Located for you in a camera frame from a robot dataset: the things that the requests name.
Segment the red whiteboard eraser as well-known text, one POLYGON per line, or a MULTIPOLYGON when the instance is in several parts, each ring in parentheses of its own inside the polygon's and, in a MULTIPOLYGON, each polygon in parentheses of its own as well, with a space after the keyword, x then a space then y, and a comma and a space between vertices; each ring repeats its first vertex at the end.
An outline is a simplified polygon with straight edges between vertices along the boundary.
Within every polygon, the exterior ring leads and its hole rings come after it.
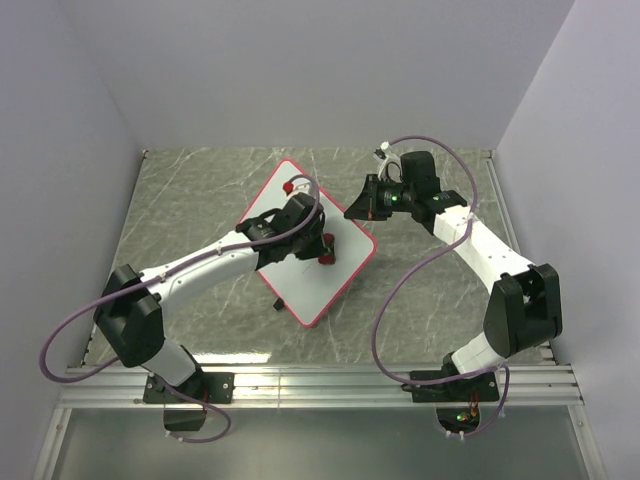
POLYGON ((336 262, 335 237, 333 234, 323 234, 323 254, 318 258, 321 265, 334 265, 336 262))

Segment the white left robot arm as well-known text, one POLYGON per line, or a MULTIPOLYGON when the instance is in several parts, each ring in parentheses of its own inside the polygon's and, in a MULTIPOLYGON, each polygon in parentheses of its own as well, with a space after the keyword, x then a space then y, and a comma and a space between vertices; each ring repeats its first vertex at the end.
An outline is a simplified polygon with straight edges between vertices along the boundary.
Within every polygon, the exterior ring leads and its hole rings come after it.
POLYGON ((292 194, 281 208, 240 222, 213 244, 174 262, 135 271, 115 269, 94 312, 94 321, 118 360, 161 378, 180 402, 204 401, 209 392, 200 365, 169 339, 164 322, 182 303, 213 286, 279 263, 289 256, 319 258, 325 213, 311 194, 292 194))

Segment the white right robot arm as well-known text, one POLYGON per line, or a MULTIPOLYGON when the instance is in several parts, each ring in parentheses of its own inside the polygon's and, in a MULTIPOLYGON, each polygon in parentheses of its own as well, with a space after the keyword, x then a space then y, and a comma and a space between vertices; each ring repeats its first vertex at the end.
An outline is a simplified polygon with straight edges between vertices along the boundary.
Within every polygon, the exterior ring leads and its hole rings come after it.
POLYGON ((465 401, 513 355, 558 337, 563 330, 559 275, 549 264, 536 265, 515 252, 475 214, 474 202, 444 190, 428 151, 395 155, 380 146, 379 167, 344 216, 384 221, 410 214, 445 243, 478 276, 489 293, 481 332, 448 354, 440 369, 404 379, 404 390, 438 401, 465 401))

